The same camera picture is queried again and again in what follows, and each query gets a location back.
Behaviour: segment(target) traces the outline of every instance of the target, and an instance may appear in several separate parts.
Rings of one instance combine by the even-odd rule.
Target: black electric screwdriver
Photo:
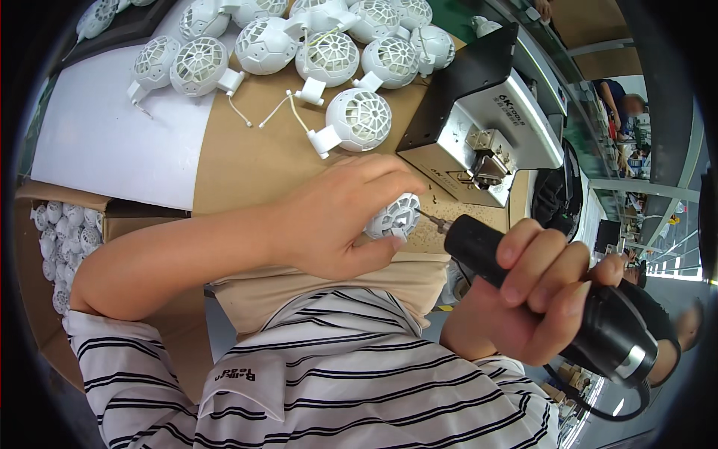
[[[496,262],[496,249],[504,234],[481,223],[468,215],[462,215],[454,221],[428,215],[416,209],[437,225],[437,231],[446,236],[444,250],[458,262],[468,267],[477,276],[489,284],[500,288],[508,270]],[[648,332],[640,313],[617,288],[593,284],[586,298],[583,321],[578,334],[569,350],[580,352],[594,366],[586,367],[590,371],[600,370],[617,384],[638,389],[641,393],[641,408],[627,415],[612,417],[585,404],[581,398],[576,400],[577,390],[569,394],[568,385],[564,389],[568,397],[576,400],[584,408],[607,420],[629,420],[638,416],[648,405],[648,383],[646,377],[653,368],[658,355],[658,345]],[[569,360],[581,365],[581,361]],[[546,370],[554,376],[550,367]]]

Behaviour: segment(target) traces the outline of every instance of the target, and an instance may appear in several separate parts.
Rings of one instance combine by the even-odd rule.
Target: forearm
[[[601,83],[601,98],[603,98],[603,101],[606,102],[611,111],[617,110],[616,103],[613,101],[613,95],[611,95],[611,90],[605,81]]]
[[[449,313],[442,328],[439,344],[466,360],[488,357],[496,352],[496,347],[486,335],[487,329],[476,326],[475,297],[466,296]]]
[[[70,308],[141,320],[188,288],[271,263],[267,206],[140,229],[90,255]]]

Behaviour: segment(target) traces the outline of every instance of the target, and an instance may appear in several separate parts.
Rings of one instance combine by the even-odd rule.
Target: striped shirt
[[[110,449],[556,447],[556,405],[521,363],[422,340],[384,291],[288,302],[217,362],[199,404],[153,327],[75,311],[63,324]]]

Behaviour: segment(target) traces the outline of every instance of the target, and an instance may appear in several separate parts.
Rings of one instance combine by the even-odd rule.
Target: fluorescent light
[[[623,401],[624,401],[624,399],[621,399],[621,402],[619,402],[618,405],[616,406],[616,410],[613,410],[613,416],[618,415],[618,412],[621,411],[621,409],[623,408]]]

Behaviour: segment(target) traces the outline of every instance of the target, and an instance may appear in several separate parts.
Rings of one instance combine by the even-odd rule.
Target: shirt sleeve
[[[192,446],[197,405],[182,391],[157,329],[74,310],[62,325],[108,448]]]
[[[519,412],[525,414],[521,424],[533,435],[524,446],[556,448],[559,440],[559,408],[531,379],[523,364],[506,356],[496,355],[474,360],[493,380]]]

